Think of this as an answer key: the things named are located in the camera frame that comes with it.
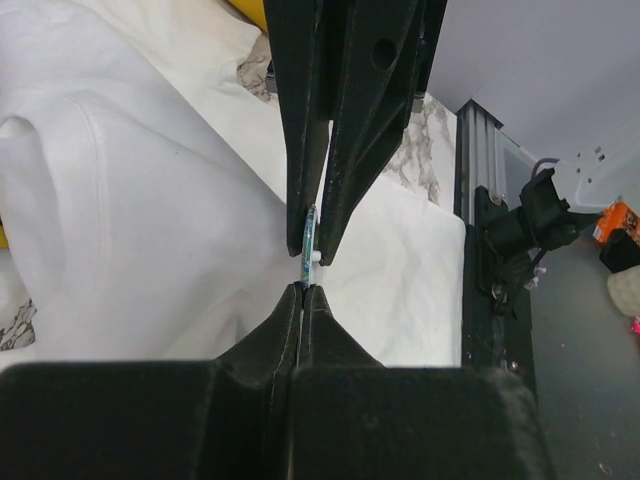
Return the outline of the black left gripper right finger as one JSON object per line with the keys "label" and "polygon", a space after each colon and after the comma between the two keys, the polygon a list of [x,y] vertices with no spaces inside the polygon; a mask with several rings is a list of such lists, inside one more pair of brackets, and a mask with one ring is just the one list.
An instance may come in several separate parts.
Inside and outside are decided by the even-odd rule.
{"label": "black left gripper right finger", "polygon": [[305,295],[290,394],[295,479],[551,479],[536,403],[495,368],[386,368]]}

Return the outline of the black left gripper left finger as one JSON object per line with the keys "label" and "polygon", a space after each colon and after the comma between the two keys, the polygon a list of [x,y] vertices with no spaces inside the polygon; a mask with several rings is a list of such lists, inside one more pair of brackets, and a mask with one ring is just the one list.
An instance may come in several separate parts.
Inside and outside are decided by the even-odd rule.
{"label": "black left gripper left finger", "polygon": [[283,479],[302,292],[213,360],[25,363],[1,376],[5,479]]}

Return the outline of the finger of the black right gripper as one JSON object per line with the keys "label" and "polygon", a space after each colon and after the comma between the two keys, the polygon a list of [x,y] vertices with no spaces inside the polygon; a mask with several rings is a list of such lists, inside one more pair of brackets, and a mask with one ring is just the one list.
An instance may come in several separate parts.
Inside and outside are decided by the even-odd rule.
{"label": "finger of the black right gripper", "polygon": [[355,207],[399,148],[428,83],[443,1],[350,1],[317,247],[330,265]]}
{"label": "finger of the black right gripper", "polygon": [[355,1],[266,1],[272,65],[286,147],[286,243],[302,253],[309,207],[319,193],[350,199],[353,173],[336,167],[331,122]]}

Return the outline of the round green blue brooch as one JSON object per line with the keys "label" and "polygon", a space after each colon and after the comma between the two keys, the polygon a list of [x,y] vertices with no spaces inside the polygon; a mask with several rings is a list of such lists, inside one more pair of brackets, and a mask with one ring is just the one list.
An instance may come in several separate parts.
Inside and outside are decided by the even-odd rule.
{"label": "round green blue brooch", "polygon": [[315,249],[315,230],[318,225],[318,212],[315,205],[311,205],[303,229],[300,283],[304,290],[315,283],[315,270],[321,260],[321,252]]}

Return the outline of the white t-shirt with flower print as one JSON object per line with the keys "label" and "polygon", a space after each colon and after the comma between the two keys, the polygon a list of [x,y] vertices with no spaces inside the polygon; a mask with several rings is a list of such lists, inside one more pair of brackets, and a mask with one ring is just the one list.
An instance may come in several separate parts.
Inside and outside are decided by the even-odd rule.
{"label": "white t-shirt with flower print", "polygon": [[299,276],[279,113],[219,1],[1,5],[1,364],[213,358]]}

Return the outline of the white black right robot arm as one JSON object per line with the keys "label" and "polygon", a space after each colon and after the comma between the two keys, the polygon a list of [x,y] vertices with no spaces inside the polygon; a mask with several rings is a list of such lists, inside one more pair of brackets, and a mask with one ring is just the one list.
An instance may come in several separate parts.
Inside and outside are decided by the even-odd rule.
{"label": "white black right robot arm", "polygon": [[556,155],[575,210],[639,180],[635,1],[268,1],[287,152],[287,248],[308,208],[330,264],[422,94],[478,101],[528,153]]}

